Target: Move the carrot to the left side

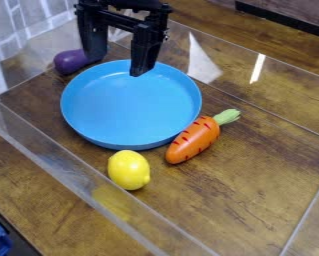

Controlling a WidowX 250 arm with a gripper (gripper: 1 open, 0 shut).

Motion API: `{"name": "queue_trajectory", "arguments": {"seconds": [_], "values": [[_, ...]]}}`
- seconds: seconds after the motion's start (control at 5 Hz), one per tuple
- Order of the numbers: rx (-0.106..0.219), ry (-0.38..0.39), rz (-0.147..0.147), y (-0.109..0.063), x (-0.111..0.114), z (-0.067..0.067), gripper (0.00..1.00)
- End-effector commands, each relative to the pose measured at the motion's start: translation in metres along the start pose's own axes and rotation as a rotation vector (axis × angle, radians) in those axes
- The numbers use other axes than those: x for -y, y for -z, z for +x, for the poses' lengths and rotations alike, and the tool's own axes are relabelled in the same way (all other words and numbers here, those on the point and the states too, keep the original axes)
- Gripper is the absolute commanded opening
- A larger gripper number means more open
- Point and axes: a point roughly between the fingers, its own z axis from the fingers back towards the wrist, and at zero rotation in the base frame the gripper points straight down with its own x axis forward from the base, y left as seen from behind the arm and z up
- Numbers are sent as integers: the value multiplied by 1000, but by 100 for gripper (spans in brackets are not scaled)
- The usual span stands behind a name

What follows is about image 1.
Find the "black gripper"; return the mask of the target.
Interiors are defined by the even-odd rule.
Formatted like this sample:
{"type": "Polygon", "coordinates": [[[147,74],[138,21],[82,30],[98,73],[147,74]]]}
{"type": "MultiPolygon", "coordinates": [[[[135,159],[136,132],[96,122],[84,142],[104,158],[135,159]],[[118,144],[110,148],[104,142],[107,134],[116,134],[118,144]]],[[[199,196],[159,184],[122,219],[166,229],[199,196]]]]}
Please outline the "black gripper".
{"type": "Polygon", "coordinates": [[[78,0],[75,14],[88,61],[100,61],[107,54],[108,26],[134,31],[130,75],[142,76],[155,66],[171,12],[160,0],[78,0]]]}

